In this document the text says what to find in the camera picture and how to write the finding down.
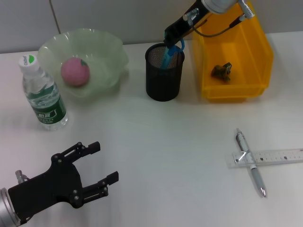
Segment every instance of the white tabletop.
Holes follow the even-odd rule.
[[[83,186],[118,171],[109,196],[74,209],[59,203],[28,227],[301,227],[303,164],[260,167],[268,198],[258,196],[247,169],[228,169],[239,127],[252,150],[303,147],[303,32],[269,34],[275,62],[269,89],[241,104],[199,98],[191,43],[179,96],[161,103],[145,92],[144,54],[126,45],[129,77],[120,90],[91,104],[63,96],[68,125],[46,132],[21,87],[18,59],[0,55],[0,187],[46,171],[53,154],[81,141],[101,152],[75,165]]]

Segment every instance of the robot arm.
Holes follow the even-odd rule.
[[[118,172],[108,175],[96,184],[82,187],[80,175],[73,162],[100,151],[99,142],[88,147],[81,142],[51,158],[51,167],[43,174],[28,179],[16,171],[19,184],[8,191],[0,190],[0,227],[16,227],[59,202],[74,208],[108,196],[108,185],[119,180]]]
[[[212,13],[227,12],[236,3],[239,3],[246,18],[254,17],[244,0],[196,0],[183,17],[165,29],[164,43],[168,48],[174,46],[180,39],[192,32],[193,26],[203,24]]]

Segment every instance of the yellow plastic bin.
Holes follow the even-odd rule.
[[[215,34],[243,14],[235,5],[226,14],[212,14],[199,27],[203,34]],[[257,17],[246,19],[222,35],[204,38],[193,32],[194,57],[202,96],[210,101],[241,102],[261,95],[269,86],[273,52]],[[213,78],[215,65],[230,62],[230,82]]]

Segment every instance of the black mesh pen holder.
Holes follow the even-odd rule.
[[[175,52],[167,69],[161,69],[165,49],[165,44],[155,44],[145,54],[146,93],[160,102],[174,99],[179,94],[185,58],[183,51]]]

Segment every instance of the pink ball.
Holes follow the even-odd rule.
[[[82,86],[89,80],[89,67],[80,58],[70,58],[61,66],[64,82],[72,86]]]

